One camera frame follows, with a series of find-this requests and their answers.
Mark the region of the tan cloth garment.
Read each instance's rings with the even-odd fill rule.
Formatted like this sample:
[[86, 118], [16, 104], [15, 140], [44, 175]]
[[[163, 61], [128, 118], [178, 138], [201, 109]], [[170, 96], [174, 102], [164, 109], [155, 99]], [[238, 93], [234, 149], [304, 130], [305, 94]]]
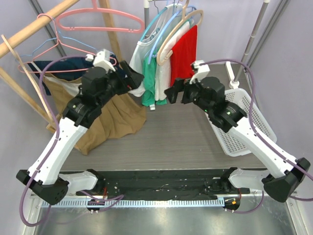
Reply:
[[[49, 74], [44, 77], [44, 83], [52, 95], [58, 114], [61, 115], [68, 102], [78, 94], [81, 78], [66, 81]], [[135, 134], [146, 121], [146, 108], [136, 104], [128, 94], [115, 95], [101, 111], [102, 114], [75, 145], [84, 155], [107, 139]]]

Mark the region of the blue denim skirt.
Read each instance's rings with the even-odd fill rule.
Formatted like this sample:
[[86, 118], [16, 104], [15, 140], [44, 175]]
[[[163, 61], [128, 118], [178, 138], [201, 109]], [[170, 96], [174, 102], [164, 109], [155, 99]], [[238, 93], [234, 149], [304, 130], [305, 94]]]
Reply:
[[[115, 64], [116, 56], [114, 54], [111, 55], [113, 59], [110, 59], [110, 62]], [[39, 70], [43, 70], [49, 63], [52, 61], [35, 61], [34, 64], [39, 68]], [[28, 66], [32, 71], [38, 71], [36, 67], [34, 67], [31, 63], [27, 63]], [[52, 65], [48, 71], [67, 71], [67, 70], [81, 70], [81, 69], [88, 69], [93, 66], [92, 62], [86, 61], [83, 58], [68, 58], [66, 60], [59, 61]], [[125, 76], [124, 71], [119, 66], [119, 62], [116, 60], [116, 65], [114, 66], [115, 70], [120, 76]], [[59, 79], [63, 79], [66, 81], [73, 81], [75, 79], [80, 78], [85, 71], [73, 71], [73, 72], [57, 72], [53, 73], [54, 76], [56, 76]], [[43, 83], [43, 86], [45, 88], [45, 92], [47, 95], [51, 95], [50, 90], [46, 86], [45, 83]]]

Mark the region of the pink wire hanger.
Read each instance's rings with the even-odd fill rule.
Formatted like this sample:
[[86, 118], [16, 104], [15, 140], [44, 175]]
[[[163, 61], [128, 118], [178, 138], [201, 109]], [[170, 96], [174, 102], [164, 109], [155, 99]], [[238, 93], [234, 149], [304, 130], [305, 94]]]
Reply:
[[39, 46], [34, 48], [31, 52], [22, 54], [21, 58], [24, 63], [60, 58], [67, 56], [68, 51], [77, 52], [82, 56], [85, 53], [96, 54], [99, 51], [98, 48], [88, 43], [64, 34], [56, 25], [56, 19], [50, 17], [48, 14], [40, 13], [36, 16], [36, 19], [39, 17], [49, 17], [51, 19], [51, 22], [44, 26], [44, 28], [51, 27], [52, 35], [41, 42]]

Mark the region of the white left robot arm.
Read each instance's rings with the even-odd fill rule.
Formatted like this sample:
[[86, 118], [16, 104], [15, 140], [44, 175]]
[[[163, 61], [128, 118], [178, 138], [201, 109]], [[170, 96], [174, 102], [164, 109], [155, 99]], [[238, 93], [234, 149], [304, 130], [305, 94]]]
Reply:
[[60, 170], [78, 140], [102, 113], [101, 109], [115, 95], [137, 89], [144, 76], [121, 61], [122, 77], [113, 69], [101, 65], [89, 68], [82, 76], [79, 93], [67, 104], [57, 130], [38, 158], [28, 169], [20, 170], [16, 178], [37, 196], [55, 205], [67, 194], [88, 190], [100, 195], [104, 183], [93, 169], [80, 173], [61, 174]]

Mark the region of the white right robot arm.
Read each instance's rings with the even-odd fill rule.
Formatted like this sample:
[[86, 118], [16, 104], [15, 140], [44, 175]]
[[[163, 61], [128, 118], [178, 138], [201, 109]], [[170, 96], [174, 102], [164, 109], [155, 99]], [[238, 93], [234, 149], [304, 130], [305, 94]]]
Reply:
[[165, 90], [171, 104], [176, 102], [179, 92], [183, 93], [183, 104], [198, 106], [214, 126], [239, 140], [266, 167], [263, 171], [232, 169], [230, 175], [221, 180], [224, 192], [257, 189], [281, 203], [292, 195], [311, 166], [307, 159], [288, 154], [257, 128], [239, 105], [226, 99], [225, 87], [218, 78], [206, 77], [195, 83], [177, 79]]

